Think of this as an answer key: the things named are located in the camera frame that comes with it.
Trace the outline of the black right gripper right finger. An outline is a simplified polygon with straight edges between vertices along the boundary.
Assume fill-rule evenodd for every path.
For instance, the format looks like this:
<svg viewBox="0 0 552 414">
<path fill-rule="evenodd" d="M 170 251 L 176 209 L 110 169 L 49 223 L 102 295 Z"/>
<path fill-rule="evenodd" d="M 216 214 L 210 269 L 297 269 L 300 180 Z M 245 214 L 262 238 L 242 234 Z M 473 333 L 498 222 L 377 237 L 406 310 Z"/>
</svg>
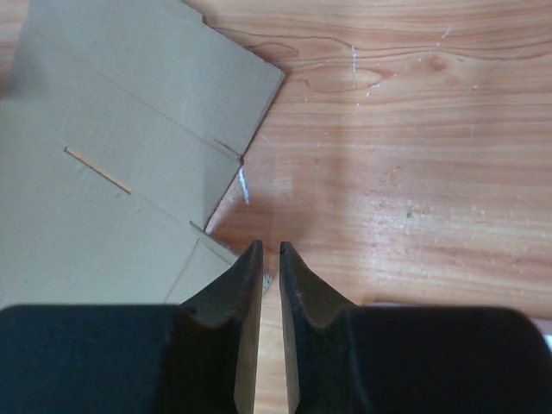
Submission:
<svg viewBox="0 0 552 414">
<path fill-rule="evenodd" d="M 291 413 L 548 413 L 551 352 L 523 313 L 360 306 L 289 242 L 279 286 Z"/>
</svg>

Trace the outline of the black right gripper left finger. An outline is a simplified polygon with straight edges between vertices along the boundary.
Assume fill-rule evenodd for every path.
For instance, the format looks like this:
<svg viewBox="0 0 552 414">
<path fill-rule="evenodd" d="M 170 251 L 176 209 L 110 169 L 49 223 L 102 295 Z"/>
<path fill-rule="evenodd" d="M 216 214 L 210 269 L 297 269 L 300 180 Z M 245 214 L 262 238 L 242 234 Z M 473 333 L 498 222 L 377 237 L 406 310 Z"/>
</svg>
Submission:
<svg viewBox="0 0 552 414">
<path fill-rule="evenodd" d="M 250 413 L 263 246 L 182 304 L 15 305 L 1 313 L 4 413 Z"/>
</svg>

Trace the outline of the brown cardboard box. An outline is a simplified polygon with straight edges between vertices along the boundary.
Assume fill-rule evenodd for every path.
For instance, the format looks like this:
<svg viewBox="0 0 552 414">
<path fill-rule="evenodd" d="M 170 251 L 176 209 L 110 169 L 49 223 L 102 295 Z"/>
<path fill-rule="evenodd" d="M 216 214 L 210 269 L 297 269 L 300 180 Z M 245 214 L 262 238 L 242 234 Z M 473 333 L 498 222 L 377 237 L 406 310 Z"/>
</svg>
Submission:
<svg viewBox="0 0 552 414">
<path fill-rule="evenodd" d="M 1 305 L 181 303 L 283 72 L 180 1 L 33 1 L 1 101 Z"/>
</svg>

